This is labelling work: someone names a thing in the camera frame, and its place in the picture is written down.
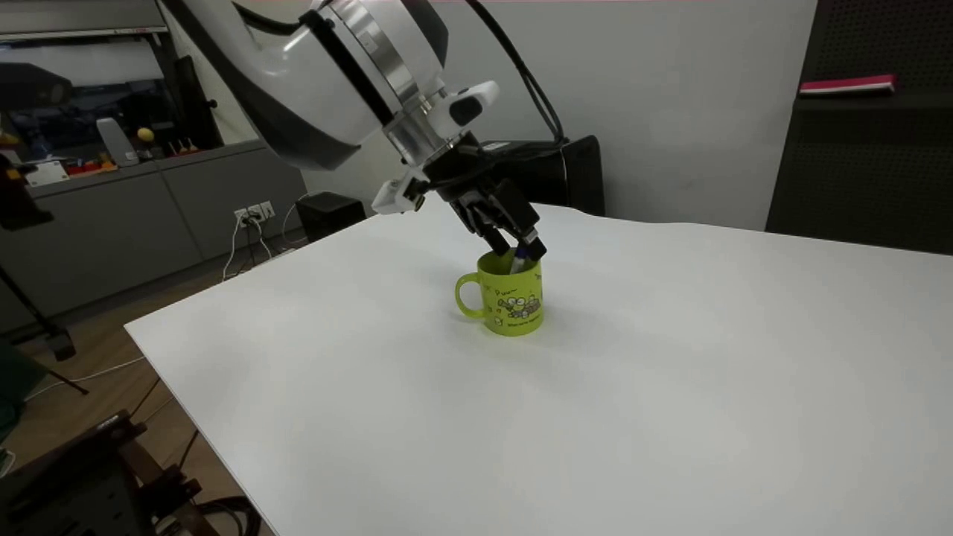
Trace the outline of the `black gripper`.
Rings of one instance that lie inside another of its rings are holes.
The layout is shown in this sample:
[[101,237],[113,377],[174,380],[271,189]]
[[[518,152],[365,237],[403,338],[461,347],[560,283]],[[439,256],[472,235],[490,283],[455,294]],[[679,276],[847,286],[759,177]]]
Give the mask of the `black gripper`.
[[423,166],[441,198],[475,230],[496,256],[514,253],[505,237],[506,230],[531,262],[540,262],[548,246],[540,237],[540,213],[522,195],[515,180],[500,170],[500,157],[491,154],[475,134],[466,134],[455,145]]

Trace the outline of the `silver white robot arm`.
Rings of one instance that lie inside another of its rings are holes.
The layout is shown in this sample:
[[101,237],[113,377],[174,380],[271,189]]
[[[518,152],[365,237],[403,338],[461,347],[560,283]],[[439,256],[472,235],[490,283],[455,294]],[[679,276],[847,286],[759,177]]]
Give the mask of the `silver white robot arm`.
[[500,84],[444,84],[451,33],[429,0],[313,0],[296,24],[238,0],[162,6],[290,164],[338,170],[382,131],[406,164],[375,194],[382,213],[421,212],[439,194],[496,253],[548,253],[540,212],[475,137]]

